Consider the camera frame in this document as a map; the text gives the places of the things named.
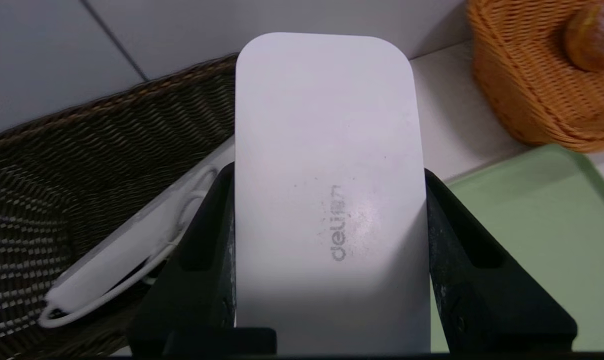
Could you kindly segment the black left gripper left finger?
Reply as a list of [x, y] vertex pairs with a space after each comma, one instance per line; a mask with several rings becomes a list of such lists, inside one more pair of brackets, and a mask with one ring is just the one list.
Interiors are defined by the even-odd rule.
[[134, 357], [271, 357], [277, 333], [236, 326], [235, 164], [217, 175], [127, 328]]

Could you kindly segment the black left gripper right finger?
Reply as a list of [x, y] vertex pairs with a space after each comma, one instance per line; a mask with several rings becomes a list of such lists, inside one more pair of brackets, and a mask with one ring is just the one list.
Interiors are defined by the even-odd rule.
[[428, 266], [451, 353], [569, 353], [577, 322], [430, 170]]

